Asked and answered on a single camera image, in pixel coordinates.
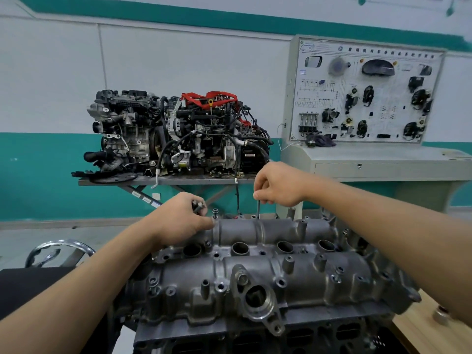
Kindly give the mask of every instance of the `metal disc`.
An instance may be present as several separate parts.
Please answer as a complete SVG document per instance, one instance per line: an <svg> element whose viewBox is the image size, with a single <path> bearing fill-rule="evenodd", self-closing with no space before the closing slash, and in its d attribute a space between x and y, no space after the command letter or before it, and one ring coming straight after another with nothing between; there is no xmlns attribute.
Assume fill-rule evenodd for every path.
<svg viewBox="0 0 472 354"><path fill-rule="evenodd" d="M112 177L105 177L103 179L94 179L90 181L95 184L116 184L116 183L122 183L125 181L131 181L137 177L138 177L138 174L125 173L125 174L116 174Z"/></svg>

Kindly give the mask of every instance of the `drawer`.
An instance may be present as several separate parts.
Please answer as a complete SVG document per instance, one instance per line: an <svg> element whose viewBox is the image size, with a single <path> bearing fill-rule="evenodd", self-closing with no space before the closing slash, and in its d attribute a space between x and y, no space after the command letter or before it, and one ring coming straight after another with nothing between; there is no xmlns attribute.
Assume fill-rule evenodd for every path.
<svg viewBox="0 0 472 354"><path fill-rule="evenodd" d="M315 165L315 174L332 178L397 177L400 164L320 163Z"/></svg>

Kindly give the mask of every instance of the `metal stand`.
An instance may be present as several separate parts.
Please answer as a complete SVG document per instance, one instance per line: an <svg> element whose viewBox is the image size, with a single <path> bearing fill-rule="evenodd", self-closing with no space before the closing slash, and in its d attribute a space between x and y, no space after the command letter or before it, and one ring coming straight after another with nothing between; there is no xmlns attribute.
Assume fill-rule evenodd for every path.
<svg viewBox="0 0 472 354"><path fill-rule="evenodd" d="M253 184L255 175L248 175L245 177L237 178L238 184ZM156 180L153 177L144 177L138 176L133 180L119 182L119 183L106 183L106 184L97 184L91 182L89 179L79 179L79 186L117 186L120 189L125 190L126 192L136 196L138 199L143 200L152 207L158 208L162 205L162 202L159 202L143 192L146 186L152 186L156 184ZM224 196L231 190L235 188L235 178L234 177L222 177L214 178L209 175L182 175L182 176L163 176L159 178L159 185L169 185L173 189L182 192L186 191L182 186L185 185L200 185L201 189L195 194L200 196L204 193L209 186L213 185L225 185L220 191L218 191L213 196L205 200L205 203L209 210L212 210L214 206L212 204Z"/></svg>

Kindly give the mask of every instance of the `wooden table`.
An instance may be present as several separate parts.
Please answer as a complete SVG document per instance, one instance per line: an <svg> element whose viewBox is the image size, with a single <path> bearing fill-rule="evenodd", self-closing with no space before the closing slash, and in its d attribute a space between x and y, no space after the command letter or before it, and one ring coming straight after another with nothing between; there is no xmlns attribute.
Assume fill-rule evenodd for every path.
<svg viewBox="0 0 472 354"><path fill-rule="evenodd" d="M393 320L398 337L407 341L401 340L402 344L411 354L472 354L472 329L460 321L450 320L447 326L434 321L438 304L424 291L420 293L421 303L413 303Z"/></svg>

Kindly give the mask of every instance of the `person's right hand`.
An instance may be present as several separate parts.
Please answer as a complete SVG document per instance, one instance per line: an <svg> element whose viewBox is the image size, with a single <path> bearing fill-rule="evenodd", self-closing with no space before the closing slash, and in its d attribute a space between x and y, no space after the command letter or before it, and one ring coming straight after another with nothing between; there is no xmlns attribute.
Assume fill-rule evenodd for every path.
<svg viewBox="0 0 472 354"><path fill-rule="evenodd" d="M256 175L254 194L261 203L292 207L305 200L310 174L285 163L271 161Z"/></svg>

